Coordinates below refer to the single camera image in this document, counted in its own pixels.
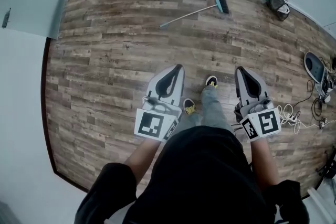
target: cable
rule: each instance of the cable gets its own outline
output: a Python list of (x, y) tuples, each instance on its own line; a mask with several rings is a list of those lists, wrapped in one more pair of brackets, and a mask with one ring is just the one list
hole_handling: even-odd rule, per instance
[(239, 127), (239, 128), (235, 128), (234, 130), (233, 130), (233, 133), (235, 134), (235, 136), (236, 136), (236, 131), (238, 131), (238, 130), (240, 130), (240, 129), (242, 129), (243, 127)]
[(320, 117), (321, 114), (322, 114), (322, 108), (321, 108), (321, 112), (320, 112), (320, 114), (318, 114), (318, 113), (316, 112), (316, 106), (315, 106), (315, 105), (316, 105), (317, 101), (322, 101), (322, 99), (321, 99), (320, 97), (317, 97), (317, 98), (313, 101), (313, 104), (311, 104), (311, 114), (313, 115), (313, 117), (314, 117), (315, 120), (320, 121), (321, 119), (316, 119), (316, 117), (315, 117), (315, 115), (316, 115), (317, 117)]
[[(310, 91), (309, 88), (308, 88), (308, 83), (309, 83), (309, 82), (310, 82), (311, 85), (312, 85), (311, 91)], [(314, 81), (314, 83), (313, 83), (311, 80), (308, 80), (308, 81), (307, 81), (307, 92), (310, 92), (310, 96), (309, 96), (308, 98), (306, 98), (306, 99), (300, 101), (300, 102), (297, 102), (295, 105), (293, 105), (293, 108), (295, 108), (299, 103), (305, 102), (305, 101), (307, 101), (308, 99), (310, 99), (311, 96), (313, 95), (314, 87), (315, 87), (315, 81)]]
[(319, 57), (319, 59), (322, 60), (324, 66), (325, 66), (325, 68), (327, 69), (327, 71), (328, 71), (329, 74), (331, 74), (331, 75), (336, 74), (336, 71), (335, 71), (334, 73), (330, 71), (330, 70), (331, 70), (331, 64), (330, 64), (329, 62), (325, 63), (325, 61), (324, 61), (324, 59), (323, 59), (322, 57)]
[(295, 114), (295, 117), (299, 117), (301, 115), (301, 111), (299, 110), (298, 112), (296, 112), (296, 114)]
[[(290, 113), (285, 113), (285, 110), (286, 110), (286, 107), (290, 107), (291, 110), (290, 110)], [(317, 126), (316, 124), (312, 124), (310, 126), (305, 126), (297, 117), (295, 118), (295, 122), (294, 123), (290, 123), (288, 120), (291, 120), (291, 116), (293, 115), (293, 106), (291, 104), (286, 104), (284, 106), (284, 109), (282, 109), (282, 106), (278, 105), (277, 106), (279, 110), (279, 115), (280, 115), (280, 119), (281, 119), (281, 125), (284, 125), (285, 123), (288, 122), (288, 124), (290, 126), (294, 126), (294, 133), (297, 134), (301, 128), (301, 126), (305, 127), (305, 128), (311, 128), (313, 126), (316, 126), (317, 128), (319, 128), (320, 126)]]

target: black shirt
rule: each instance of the black shirt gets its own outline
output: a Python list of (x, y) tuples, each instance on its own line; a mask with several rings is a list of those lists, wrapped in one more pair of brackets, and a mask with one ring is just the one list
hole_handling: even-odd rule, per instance
[[(81, 203), (75, 224), (103, 223), (136, 200), (131, 169), (111, 163)], [(123, 223), (274, 223), (276, 207), (290, 223), (309, 223), (300, 184), (259, 190), (243, 148), (224, 129), (198, 126), (173, 136), (151, 180)]]

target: sneaker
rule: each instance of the sneaker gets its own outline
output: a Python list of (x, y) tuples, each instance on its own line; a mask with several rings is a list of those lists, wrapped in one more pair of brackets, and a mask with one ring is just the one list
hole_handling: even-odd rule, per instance
[(205, 82), (205, 86), (212, 85), (213, 87), (217, 88), (217, 78), (215, 76), (210, 76), (207, 78)]
[(195, 102), (193, 100), (191, 100), (190, 98), (184, 99), (183, 107), (184, 107), (184, 112), (187, 115), (190, 115), (190, 114), (196, 112)]

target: broom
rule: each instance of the broom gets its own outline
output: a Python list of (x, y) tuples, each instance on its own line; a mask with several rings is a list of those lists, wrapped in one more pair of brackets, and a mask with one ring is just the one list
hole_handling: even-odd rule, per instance
[(202, 9), (197, 10), (197, 11), (195, 11), (195, 12), (191, 12), (191, 13), (189, 13), (189, 14), (187, 14), (187, 15), (184, 15), (184, 16), (182, 16), (182, 17), (180, 17), (180, 18), (171, 20), (170, 22), (161, 24), (160, 27), (166, 26), (166, 25), (168, 25), (168, 24), (170, 24), (170, 23), (172, 23), (172, 22), (174, 22), (174, 21), (176, 21), (176, 20), (182, 19), (182, 18), (187, 17), (187, 16), (189, 16), (189, 15), (192, 15), (192, 14), (194, 14), (194, 13), (198, 13), (198, 12), (201, 12), (201, 11), (203, 11), (203, 10), (205, 10), (205, 9), (212, 8), (212, 7), (215, 7), (215, 6), (217, 6), (217, 7), (219, 8), (220, 12), (227, 13), (227, 14), (229, 13), (229, 8), (228, 8), (228, 6), (227, 6), (227, 4), (226, 4), (226, 0), (215, 0), (215, 1), (216, 1), (216, 4), (215, 4), (215, 5), (212, 5), (212, 6), (210, 6), (210, 7), (206, 7), (206, 8), (202, 8)]

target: jeans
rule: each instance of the jeans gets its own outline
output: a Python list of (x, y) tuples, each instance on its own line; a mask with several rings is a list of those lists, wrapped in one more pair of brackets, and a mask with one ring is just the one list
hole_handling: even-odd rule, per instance
[[(207, 86), (201, 94), (203, 105), (203, 122), (202, 125), (209, 127), (216, 127), (229, 130), (233, 133), (230, 124), (227, 123), (224, 116), (222, 105), (217, 99), (217, 92), (214, 86)], [(199, 126), (201, 124), (201, 115), (197, 112), (191, 115), (186, 115), (183, 112), (180, 122), (175, 128), (172, 135), (177, 134), (183, 130)]]

